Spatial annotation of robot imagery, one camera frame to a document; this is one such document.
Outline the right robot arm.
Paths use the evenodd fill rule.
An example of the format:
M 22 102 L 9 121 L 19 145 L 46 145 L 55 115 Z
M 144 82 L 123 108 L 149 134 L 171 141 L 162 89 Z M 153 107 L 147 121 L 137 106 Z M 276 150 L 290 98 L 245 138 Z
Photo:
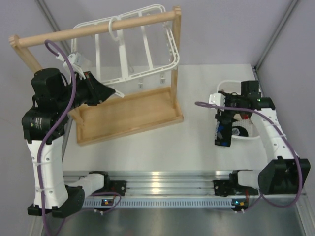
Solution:
M 300 193 L 311 169 L 308 159 L 300 158 L 289 144 L 276 107 L 270 97 L 262 96 L 259 82 L 249 80 L 237 85 L 239 91 L 221 89 L 209 96 L 217 110 L 215 145 L 231 146 L 233 130 L 237 128 L 235 116 L 239 115 L 258 133 L 267 164 L 261 170 L 236 170 L 236 179 L 229 183 L 231 192 L 241 195 L 249 187 L 264 195 Z

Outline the white plastic clip hanger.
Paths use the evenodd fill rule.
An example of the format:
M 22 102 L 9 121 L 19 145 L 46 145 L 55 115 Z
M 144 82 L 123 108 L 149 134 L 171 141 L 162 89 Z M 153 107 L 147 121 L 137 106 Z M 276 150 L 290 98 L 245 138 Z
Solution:
M 165 7 L 161 4 L 149 5 L 134 11 L 130 11 L 117 16 L 102 18 L 98 20 L 88 21 L 77 24 L 75 29 L 82 29 L 89 26 L 98 26 L 107 23 L 108 33 L 110 34 L 113 41 L 118 43 L 121 76 L 110 80 L 101 80 L 100 82 L 104 85 L 112 85 L 122 82 L 127 82 L 135 79 L 143 79 L 145 77 L 153 76 L 160 73 L 163 75 L 166 71 L 177 70 L 180 61 L 179 55 L 179 44 L 180 44 L 180 32 L 176 30 L 181 29 L 181 8 L 175 6 L 173 11 L 166 11 Z M 126 50 L 126 39 L 124 37 L 124 30 L 120 29 L 117 34 L 114 34 L 113 23 L 118 21 L 129 20 L 135 23 L 130 28 L 140 27 L 141 38 L 145 50 L 145 58 L 147 59 L 148 69 L 140 72 L 134 72 L 134 68 L 131 66 L 127 50 Z M 154 66 L 152 61 L 152 55 L 149 47 L 149 42 L 145 30 L 145 26 L 151 24 L 162 24 L 163 32 L 165 35 L 165 43 L 168 48 L 170 59 L 169 63 L 161 66 Z

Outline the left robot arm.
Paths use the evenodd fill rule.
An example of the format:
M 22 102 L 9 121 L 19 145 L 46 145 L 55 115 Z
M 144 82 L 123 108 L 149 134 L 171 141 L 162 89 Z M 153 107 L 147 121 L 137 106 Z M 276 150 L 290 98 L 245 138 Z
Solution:
M 73 184 L 65 184 L 62 145 L 72 84 L 57 68 L 46 68 L 34 74 L 31 85 L 33 105 L 22 118 L 35 178 L 35 200 L 28 207 L 28 215 L 51 213 L 55 218 L 67 218 L 80 211 L 94 192 L 107 195 L 111 183 L 107 173 L 92 171 Z

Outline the black blue sports sock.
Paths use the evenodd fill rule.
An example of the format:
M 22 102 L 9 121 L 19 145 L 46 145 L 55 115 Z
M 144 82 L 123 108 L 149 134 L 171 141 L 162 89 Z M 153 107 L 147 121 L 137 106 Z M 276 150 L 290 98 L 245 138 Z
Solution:
M 222 147 L 231 146 L 232 119 L 220 115 L 215 115 L 217 120 L 215 129 L 215 145 Z

